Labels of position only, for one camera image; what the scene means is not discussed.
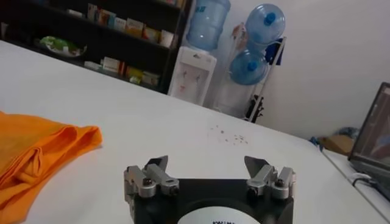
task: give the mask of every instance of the orange cloth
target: orange cloth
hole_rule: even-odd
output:
[[[50,177],[101,142],[97,127],[0,111],[0,224],[24,220]]]

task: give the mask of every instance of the laptop screen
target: laptop screen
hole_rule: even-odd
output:
[[[351,157],[390,168],[390,85],[382,84],[371,106]]]

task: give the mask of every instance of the screw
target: screw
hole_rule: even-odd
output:
[[[283,187],[283,185],[285,185],[285,182],[282,179],[278,179],[275,182],[275,186],[277,186],[277,187]]]
[[[172,196],[176,196],[176,195],[179,194],[179,189],[178,189],[177,187],[172,187],[172,188],[170,188],[169,193],[170,193]]]
[[[257,198],[257,191],[256,189],[249,188],[247,191],[247,197],[249,200],[255,200]]]
[[[145,178],[143,181],[142,181],[142,185],[143,186],[148,186],[148,185],[151,185],[152,184],[152,179],[150,178]]]

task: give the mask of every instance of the water jug rack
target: water jug rack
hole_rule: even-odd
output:
[[[262,100],[263,100],[264,87],[267,84],[269,77],[274,72],[274,68],[277,65],[277,62],[282,54],[282,50],[283,50],[285,43],[286,43],[286,37],[283,37],[281,42],[275,41],[275,42],[272,42],[269,44],[269,45],[271,45],[274,43],[278,43],[279,44],[278,51],[275,54],[275,57],[273,59],[272,64],[268,65],[265,77],[262,79],[262,81],[260,81],[256,85],[245,86],[247,88],[246,91],[250,92],[250,94],[249,94],[249,97],[247,99],[242,99],[243,101],[245,101],[245,106],[244,106],[245,108],[239,108],[238,110],[241,112],[238,114],[229,113],[228,111],[225,110],[225,107],[221,106],[221,98],[223,97],[221,93],[222,93],[223,87],[226,84],[228,84],[229,82],[230,83],[233,82],[230,78],[230,64],[233,61],[233,59],[236,57],[236,55],[239,52],[241,52],[245,48],[245,45],[246,45],[247,34],[246,34],[245,26],[243,23],[241,23],[240,25],[238,25],[234,28],[231,38],[233,41],[232,47],[230,49],[227,63],[224,66],[223,78],[220,82],[218,89],[216,90],[216,97],[214,98],[212,109],[219,111],[221,113],[226,113],[226,114],[235,116],[235,117],[243,119],[245,121],[250,121],[250,122],[255,123],[256,118],[257,118],[255,116],[260,117],[260,113],[258,110],[262,110],[261,104],[262,104]]]

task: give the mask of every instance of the laptop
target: laptop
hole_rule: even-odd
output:
[[[390,83],[382,83],[348,160],[390,201]]]

